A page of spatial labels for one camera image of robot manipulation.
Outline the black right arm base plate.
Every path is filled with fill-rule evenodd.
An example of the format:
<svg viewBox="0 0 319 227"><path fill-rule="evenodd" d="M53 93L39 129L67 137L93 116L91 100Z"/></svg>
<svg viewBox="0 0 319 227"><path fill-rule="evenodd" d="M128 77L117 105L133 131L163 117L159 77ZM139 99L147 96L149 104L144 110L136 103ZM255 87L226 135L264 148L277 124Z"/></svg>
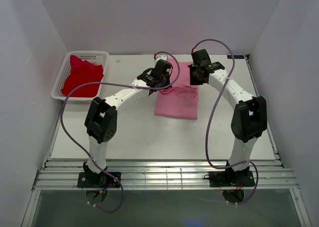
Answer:
<svg viewBox="0 0 319 227"><path fill-rule="evenodd" d="M255 180L252 171L231 174L227 171L211 171L204 175L204 180L209 180L210 187L254 187Z"/></svg>

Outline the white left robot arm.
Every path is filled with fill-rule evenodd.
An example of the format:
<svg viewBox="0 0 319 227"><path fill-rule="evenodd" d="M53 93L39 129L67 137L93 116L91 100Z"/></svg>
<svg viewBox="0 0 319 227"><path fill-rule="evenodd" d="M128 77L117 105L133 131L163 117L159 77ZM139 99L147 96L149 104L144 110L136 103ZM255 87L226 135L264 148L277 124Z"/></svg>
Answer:
<svg viewBox="0 0 319 227"><path fill-rule="evenodd" d="M92 100L84 125L89 137L90 158L84 164L84 171L89 175L89 182L100 187L105 183L107 168L106 153L108 142L117 130L117 118L121 111L142 98L152 95L161 88L170 87L172 64L165 55L155 59L155 66L145 70L128 88L101 99Z"/></svg>

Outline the pink t shirt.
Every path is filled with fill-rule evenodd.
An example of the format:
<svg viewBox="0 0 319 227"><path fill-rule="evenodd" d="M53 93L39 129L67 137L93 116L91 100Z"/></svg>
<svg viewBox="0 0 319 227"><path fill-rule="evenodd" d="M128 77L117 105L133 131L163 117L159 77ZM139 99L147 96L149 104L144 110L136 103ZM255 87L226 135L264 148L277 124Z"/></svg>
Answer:
<svg viewBox="0 0 319 227"><path fill-rule="evenodd" d="M171 87L158 91L154 114L196 120L198 117L199 87L190 85L189 65L191 62L180 62L180 68L178 68L173 59L168 61L173 64L170 76Z"/></svg>

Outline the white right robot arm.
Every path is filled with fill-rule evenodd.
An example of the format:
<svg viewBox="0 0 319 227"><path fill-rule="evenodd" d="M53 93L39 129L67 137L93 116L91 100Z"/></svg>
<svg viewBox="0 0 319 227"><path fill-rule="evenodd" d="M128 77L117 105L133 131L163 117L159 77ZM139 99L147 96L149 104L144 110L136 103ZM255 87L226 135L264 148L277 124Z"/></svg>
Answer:
<svg viewBox="0 0 319 227"><path fill-rule="evenodd" d="M226 164L225 180L232 186L243 180L250 156L258 138L267 129L267 104L262 96L255 97L230 78L220 62L212 62L205 49L191 54L189 65L191 85L208 84L219 92L233 109L231 131L235 137L231 156Z"/></svg>

